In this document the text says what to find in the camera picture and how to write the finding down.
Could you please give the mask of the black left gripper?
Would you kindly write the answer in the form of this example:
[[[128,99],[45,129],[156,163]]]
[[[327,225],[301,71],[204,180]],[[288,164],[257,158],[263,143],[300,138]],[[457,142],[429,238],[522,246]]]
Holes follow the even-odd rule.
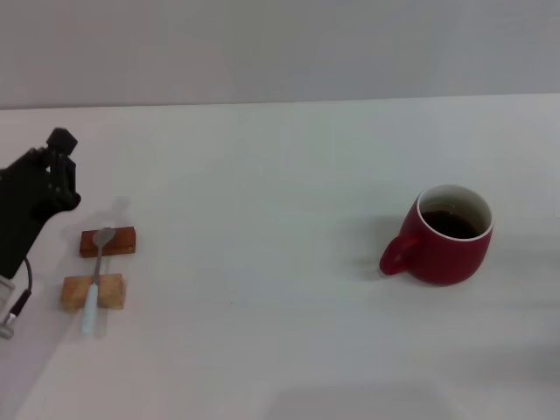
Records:
[[[78,144],[64,128],[55,128],[44,147],[29,149],[1,170],[1,275],[16,275],[43,226],[81,203],[76,191]]]

